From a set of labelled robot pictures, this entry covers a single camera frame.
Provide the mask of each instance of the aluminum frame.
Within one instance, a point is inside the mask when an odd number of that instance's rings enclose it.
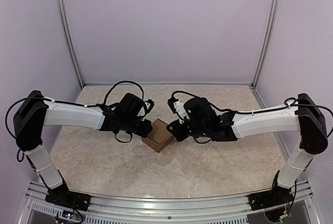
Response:
[[[65,37],[66,45],[67,45],[68,52],[69,52],[69,57],[70,57],[71,63],[74,68],[75,77],[78,80],[80,88],[82,89],[85,86],[85,83],[84,83],[84,79],[83,79],[83,75],[82,75],[82,72],[80,69],[78,59],[76,58],[74,45],[73,45],[70,30],[69,30],[69,26],[68,26],[66,10],[65,10],[65,3],[63,0],[56,0],[56,1],[57,1],[58,10],[59,10],[63,35]]]
[[[56,206],[44,201],[47,189],[40,182],[32,181],[25,195],[24,211],[19,220],[19,224],[28,223],[34,203],[43,205],[46,208],[39,208],[46,214],[53,215],[53,211],[70,210],[68,208]],[[188,199],[141,199],[132,197],[108,196],[101,194],[90,194],[91,204],[87,212],[81,212],[86,223],[112,223],[112,221],[128,224],[196,224],[196,223],[216,223],[221,220],[231,220],[243,218],[244,216],[260,213],[263,210],[252,211],[249,201],[249,193],[188,198]],[[300,181],[297,186],[295,202],[305,201],[308,206],[308,215],[312,224],[320,224],[316,204],[308,181]]]
[[[254,89],[256,89],[256,87],[258,85],[258,82],[259,82],[259,79],[260,79],[260,76],[261,76],[261,73],[262,73],[262,69],[263,69],[264,64],[265,64],[268,48],[269,48],[271,38],[272,38],[272,33],[273,33],[273,28],[274,28],[274,22],[275,22],[275,18],[276,18],[278,3],[279,3],[279,0],[272,0],[272,3],[271,3],[270,16],[268,18],[268,23],[267,23],[267,27],[266,27],[264,42],[263,42],[263,45],[261,47],[258,65],[257,65],[257,68],[255,70],[254,78],[253,78],[253,82],[252,82],[252,86],[253,86]]]

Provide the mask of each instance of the purple-tinted wall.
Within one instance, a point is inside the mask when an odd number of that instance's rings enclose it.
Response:
[[[280,0],[268,57],[258,85],[266,106],[308,93],[317,104],[333,109],[333,3],[332,0]],[[332,119],[326,114],[327,128]],[[283,134],[291,151],[294,134]],[[333,220],[333,139],[305,173],[324,223]]]
[[[65,0],[87,83],[252,82],[271,0]]]
[[[16,161],[18,148],[4,126],[7,108],[34,89],[62,100],[80,91],[55,0],[0,0],[0,61],[0,222],[13,224],[34,173],[27,161]],[[44,131],[49,150],[58,132]]]

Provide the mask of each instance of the white plastic part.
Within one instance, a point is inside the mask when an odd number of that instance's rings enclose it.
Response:
[[[173,106],[175,107],[175,110],[177,111],[178,115],[182,118],[182,119],[189,119],[187,112],[184,109],[184,103],[181,102],[180,100],[177,102],[173,103]]]
[[[48,105],[44,125],[67,125],[100,129],[105,116],[100,107],[86,108],[44,101]]]
[[[31,160],[36,168],[36,172],[40,173],[46,185],[54,189],[62,185],[62,178],[56,167],[54,166],[50,155],[43,145],[37,148],[25,151],[26,156]]]
[[[281,107],[285,107],[285,105],[265,108],[259,111]],[[265,113],[249,111],[252,114],[248,115],[236,113],[233,118],[232,129],[237,138],[277,131],[300,131],[298,116],[295,115],[296,110],[297,107],[290,107]]]
[[[150,107],[150,103],[145,102],[147,109]],[[137,116],[144,116],[146,114],[145,108],[141,108]]]
[[[305,150],[299,148],[301,137],[299,138],[296,147],[288,158],[285,166],[280,170],[277,177],[278,186],[290,189],[299,175],[304,171],[309,162],[315,155],[307,153]]]

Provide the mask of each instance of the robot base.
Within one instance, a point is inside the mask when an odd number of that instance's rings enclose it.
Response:
[[[55,205],[63,206],[63,207],[69,207],[68,205],[72,205],[73,208],[81,211],[87,211],[91,196],[88,194],[83,193],[77,193],[77,192],[71,192],[68,191],[67,197],[68,200],[66,201],[68,204],[65,204],[65,201],[60,200],[56,195],[53,193],[48,192],[45,198],[46,202],[53,203]]]
[[[252,210],[264,209],[292,202],[291,194],[272,193],[271,190],[249,195]]]

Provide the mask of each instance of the black cable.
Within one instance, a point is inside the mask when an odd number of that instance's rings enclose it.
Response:
[[[292,208],[293,203],[294,203],[295,198],[296,198],[296,193],[297,193],[297,182],[298,182],[298,180],[296,179],[296,181],[295,181],[295,192],[294,192],[294,194],[293,194],[293,198],[292,198],[292,202],[291,202],[291,205],[290,205],[290,208],[289,208],[288,214],[290,213],[291,208]]]
[[[176,115],[180,118],[180,120],[185,121],[185,119],[183,119],[177,111],[176,111]]]
[[[115,83],[115,84],[112,86],[112,88],[108,91],[108,93],[106,93],[105,98],[104,98],[104,101],[103,101],[103,105],[106,105],[106,101],[107,101],[107,99],[108,99],[110,93],[113,91],[113,89],[115,89],[116,86],[118,86],[119,84],[123,84],[123,83],[133,84],[133,85],[136,85],[137,87],[139,87],[139,89],[140,89],[141,92],[142,92],[142,97],[141,97],[141,99],[142,99],[142,100],[144,99],[144,90],[142,89],[142,87],[141,87],[138,83],[136,83],[136,82],[134,82],[134,81],[123,80],[123,81],[119,81],[119,82]]]
[[[21,153],[21,149],[19,149],[18,151],[17,151],[17,154],[16,154],[16,160],[19,162],[19,163],[21,163],[21,162],[23,162],[23,160],[24,160],[24,156],[25,156],[25,154],[24,154],[24,152],[22,151],[22,157],[20,158],[20,153]]]
[[[52,195],[54,195],[59,201],[61,201],[63,204],[67,205],[69,208],[71,208],[73,210],[73,212],[77,212],[81,218],[81,221],[80,222],[66,222],[66,224],[81,224],[83,223],[84,219],[83,219],[83,216],[82,214],[75,208],[75,206],[71,206],[69,205],[69,203],[67,203],[66,201],[62,200],[59,196],[57,196],[53,191],[52,189],[46,184],[46,182],[44,181],[44,178],[39,174],[44,186],[47,188],[47,190],[49,192],[51,192]]]
[[[193,137],[193,140],[198,144],[205,144],[205,143],[209,143],[212,139],[210,138],[208,141],[199,142],[197,138]]]
[[[182,90],[175,90],[172,94],[171,94],[171,97],[174,97],[175,94],[177,93],[181,93],[181,94],[186,94],[186,95],[189,95],[191,97],[194,97],[194,98],[200,98],[199,96],[197,95],[194,95],[192,93],[188,93],[186,91],[182,91]],[[233,111],[231,109],[220,109],[219,107],[217,107],[216,105],[212,104],[211,102],[208,102],[213,108],[215,108],[216,110],[220,111],[220,112],[225,112],[225,111]]]
[[[129,143],[130,141],[132,141],[133,134],[132,134],[132,133],[129,133],[129,135],[131,136],[129,141],[122,141],[122,140],[118,139],[118,138],[117,138],[117,134],[115,134],[114,138],[115,138],[118,142],[121,142],[121,143]]]

